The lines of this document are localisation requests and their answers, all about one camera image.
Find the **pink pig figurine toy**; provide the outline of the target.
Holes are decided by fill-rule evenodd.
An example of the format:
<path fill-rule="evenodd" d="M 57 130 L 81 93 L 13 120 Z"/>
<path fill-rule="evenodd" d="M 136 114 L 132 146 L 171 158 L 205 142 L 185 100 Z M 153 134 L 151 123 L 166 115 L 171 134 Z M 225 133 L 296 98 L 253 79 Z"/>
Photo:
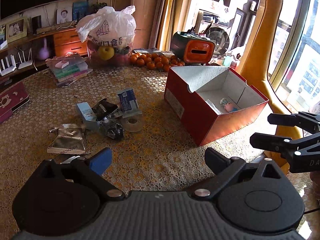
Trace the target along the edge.
<path fill-rule="evenodd" d="M 220 100 L 220 105 L 223 106 L 225 111 L 227 111 L 228 113 L 236 112 L 238 110 L 235 104 L 230 102 L 227 98 L 222 98 Z"/>

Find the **bag of white balls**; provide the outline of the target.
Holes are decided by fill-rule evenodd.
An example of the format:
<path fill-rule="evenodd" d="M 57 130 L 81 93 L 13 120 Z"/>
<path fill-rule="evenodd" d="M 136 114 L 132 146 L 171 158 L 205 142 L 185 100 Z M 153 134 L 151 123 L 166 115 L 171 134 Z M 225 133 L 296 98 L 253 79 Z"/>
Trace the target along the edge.
<path fill-rule="evenodd" d="M 209 99 L 205 102 L 217 115 L 222 114 L 222 112 Z"/>

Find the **silver foil snack packet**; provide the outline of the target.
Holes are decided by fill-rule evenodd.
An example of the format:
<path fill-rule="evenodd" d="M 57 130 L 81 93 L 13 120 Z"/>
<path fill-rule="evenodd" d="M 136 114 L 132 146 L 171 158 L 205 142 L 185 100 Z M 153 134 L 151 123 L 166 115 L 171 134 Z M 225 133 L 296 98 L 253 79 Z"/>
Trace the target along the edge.
<path fill-rule="evenodd" d="M 73 123 L 61 124 L 49 130 L 55 135 L 53 142 L 47 147 L 48 153 L 84 155 L 86 154 L 85 126 Z"/>

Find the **black crinkled plastic bag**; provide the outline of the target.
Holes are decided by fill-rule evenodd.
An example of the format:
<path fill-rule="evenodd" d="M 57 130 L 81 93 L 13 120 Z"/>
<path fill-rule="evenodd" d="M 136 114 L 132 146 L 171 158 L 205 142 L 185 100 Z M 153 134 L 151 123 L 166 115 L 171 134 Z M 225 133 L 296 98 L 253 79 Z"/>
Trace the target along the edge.
<path fill-rule="evenodd" d="M 123 126 L 114 119 L 103 120 L 100 123 L 99 131 L 113 140 L 122 140 L 124 138 Z"/>

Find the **light blue carton box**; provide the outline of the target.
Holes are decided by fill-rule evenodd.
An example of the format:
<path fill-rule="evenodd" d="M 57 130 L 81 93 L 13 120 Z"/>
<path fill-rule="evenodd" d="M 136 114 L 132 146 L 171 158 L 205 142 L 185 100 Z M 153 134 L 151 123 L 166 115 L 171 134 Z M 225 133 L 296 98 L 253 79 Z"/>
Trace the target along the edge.
<path fill-rule="evenodd" d="M 97 116 L 90 105 L 87 102 L 81 102 L 77 103 L 75 107 L 79 112 L 85 127 L 90 131 L 97 131 L 100 122 L 97 121 Z"/>

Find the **black mesh snack packet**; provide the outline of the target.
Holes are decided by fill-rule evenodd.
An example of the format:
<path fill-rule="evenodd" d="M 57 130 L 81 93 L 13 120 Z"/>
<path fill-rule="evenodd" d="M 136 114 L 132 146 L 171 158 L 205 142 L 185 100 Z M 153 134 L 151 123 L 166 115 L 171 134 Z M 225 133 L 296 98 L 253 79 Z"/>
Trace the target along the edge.
<path fill-rule="evenodd" d="M 118 109 L 118 106 L 114 103 L 108 102 L 106 99 L 100 100 L 92 110 L 97 117 L 97 121 L 102 121 L 107 118 L 110 114 Z"/>

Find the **clear tape roll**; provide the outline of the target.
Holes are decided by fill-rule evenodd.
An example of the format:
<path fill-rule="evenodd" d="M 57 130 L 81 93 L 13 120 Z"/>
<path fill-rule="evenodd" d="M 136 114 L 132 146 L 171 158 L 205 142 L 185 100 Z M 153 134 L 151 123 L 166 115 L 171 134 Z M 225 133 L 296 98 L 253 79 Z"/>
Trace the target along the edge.
<path fill-rule="evenodd" d="M 123 128 L 128 132 L 139 132 L 144 126 L 143 115 L 133 115 L 120 120 Z"/>

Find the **maroon tablet case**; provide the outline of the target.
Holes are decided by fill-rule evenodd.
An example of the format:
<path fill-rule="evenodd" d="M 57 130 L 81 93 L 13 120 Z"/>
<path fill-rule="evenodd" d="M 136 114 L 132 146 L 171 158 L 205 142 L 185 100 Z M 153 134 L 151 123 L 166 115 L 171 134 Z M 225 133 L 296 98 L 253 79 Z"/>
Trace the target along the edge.
<path fill-rule="evenodd" d="M 8 120 L 20 107 L 29 102 L 29 95 L 22 82 L 16 83 L 1 94 L 0 123 Z"/>

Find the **pile of oranges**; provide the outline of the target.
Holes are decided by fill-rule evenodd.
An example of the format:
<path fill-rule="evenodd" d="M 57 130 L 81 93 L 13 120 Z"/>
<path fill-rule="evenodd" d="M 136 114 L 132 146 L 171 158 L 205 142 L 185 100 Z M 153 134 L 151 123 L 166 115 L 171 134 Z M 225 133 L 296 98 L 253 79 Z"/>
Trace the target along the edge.
<path fill-rule="evenodd" d="M 130 64 L 137 67 L 145 67 L 148 70 L 168 72 L 171 67 L 183 67 L 185 62 L 176 55 L 158 53 L 133 53 L 129 56 Z"/>

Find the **white router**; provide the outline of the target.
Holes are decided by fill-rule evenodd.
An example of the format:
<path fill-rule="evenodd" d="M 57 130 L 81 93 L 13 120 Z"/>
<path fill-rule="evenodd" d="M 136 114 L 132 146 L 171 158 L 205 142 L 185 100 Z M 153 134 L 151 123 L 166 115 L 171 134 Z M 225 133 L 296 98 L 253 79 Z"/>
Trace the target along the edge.
<path fill-rule="evenodd" d="M 8 75 L 16 70 L 16 62 L 13 55 L 6 56 L 5 58 L 1 59 L 1 76 Z"/>
<path fill-rule="evenodd" d="M 18 52 L 18 58 L 20 63 L 18 64 L 18 69 L 23 69 L 26 67 L 29 67 L 33 64 L 33 58 L 32 58 L 32 49 L 29 49 L 28 56 L 25 57 L 24 51 Z"/>

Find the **washing machine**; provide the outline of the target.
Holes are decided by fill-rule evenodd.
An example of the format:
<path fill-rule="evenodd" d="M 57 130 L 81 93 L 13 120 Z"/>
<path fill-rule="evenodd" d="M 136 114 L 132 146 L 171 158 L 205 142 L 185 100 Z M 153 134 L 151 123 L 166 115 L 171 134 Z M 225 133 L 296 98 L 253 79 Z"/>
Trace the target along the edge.
<path fill-rule="evenodd" d="M 203 10 L 202 23 L 208 23 L 203 33 L 215 44 L 214 56 L 219 57 L 237 47 L 245 45 L 248 39 L 248 13 L 237 8 L 230 20 Z"/>

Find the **wooden tv cabinet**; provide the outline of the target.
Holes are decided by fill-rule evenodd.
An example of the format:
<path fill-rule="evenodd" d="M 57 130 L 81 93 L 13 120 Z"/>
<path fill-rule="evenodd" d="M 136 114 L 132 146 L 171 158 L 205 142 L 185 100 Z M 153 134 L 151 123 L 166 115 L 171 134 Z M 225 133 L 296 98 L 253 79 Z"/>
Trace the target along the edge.
<path fill-rule="evenodd" d="M 72 53 L 77 53 L 81 56 L 87 55 L 86 43 L 80 41 L 74 27 L 52 30 L 37 35 L 30 34 L 9 43 L 7 48 L 1 50 L 1 59 L 13 55 L 15 61 L 18 62 L 20 59 L 27 59 L 30 55 L 33 59 L 32 64 L 21 69 L 17 68 L 13 72 L 1 76 L 1 82 L 29 70 L 37 71 L 41 69 L 45 65 L 45 61 L 40 59 L 40 50 L 44 48 L 48 50 L 49 57 L 64 56 Z"/>

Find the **white plastic fruit bag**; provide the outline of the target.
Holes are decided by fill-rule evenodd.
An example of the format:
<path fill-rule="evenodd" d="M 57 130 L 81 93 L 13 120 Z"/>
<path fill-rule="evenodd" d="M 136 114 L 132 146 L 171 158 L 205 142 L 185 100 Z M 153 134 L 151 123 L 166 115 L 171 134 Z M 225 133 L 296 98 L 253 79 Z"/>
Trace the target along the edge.
<path fill-rule="evenodd" d="M 134 5 L 121 11 L 105 6 L 97 13 L 85 16 L 76 25 L 80 41 L 119 49 L 132 46 L 136 32 L 135 10 Z"/>

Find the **black speaker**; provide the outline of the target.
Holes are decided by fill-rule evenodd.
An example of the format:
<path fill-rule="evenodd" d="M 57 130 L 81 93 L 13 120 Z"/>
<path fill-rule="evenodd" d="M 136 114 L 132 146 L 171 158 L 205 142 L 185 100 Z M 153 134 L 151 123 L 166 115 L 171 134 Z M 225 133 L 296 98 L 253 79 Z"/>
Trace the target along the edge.
<path fill-rule="evenodd" d="M 35 16 L 31 18 L 31 26 L 32 26 L 32 31 L 33 34 L 37 34 L 37 30 L 42 28 L 42 18 L 41 15 Z"/>

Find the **gold photo frame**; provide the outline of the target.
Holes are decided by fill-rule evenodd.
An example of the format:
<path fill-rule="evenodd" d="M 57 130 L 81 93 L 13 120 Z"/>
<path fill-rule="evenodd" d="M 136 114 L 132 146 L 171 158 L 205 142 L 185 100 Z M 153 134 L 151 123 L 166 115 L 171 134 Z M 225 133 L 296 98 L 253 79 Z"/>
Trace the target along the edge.
<path fill-rule="evenodd" d="M 27 17 L 20 17 L 6 24 L 6 40 L 8 43 L 19 40 L 27 36 Z"/>

